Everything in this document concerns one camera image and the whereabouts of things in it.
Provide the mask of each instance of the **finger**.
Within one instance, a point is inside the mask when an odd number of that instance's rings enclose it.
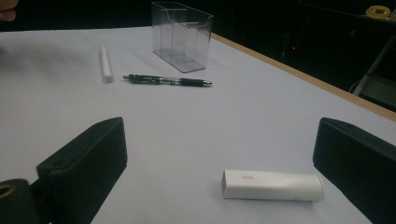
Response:
[[[0,0],[0,11],[9,10],[18,5],[18,0]]]
[[[0,11],[0,21],[14,21],[16,16],[14,9]]]

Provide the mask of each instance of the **transparent acrylic container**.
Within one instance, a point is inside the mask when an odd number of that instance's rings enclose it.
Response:
[[[152,47],[182,73],[206,68],[213,16],[176,2],[152,2]]]

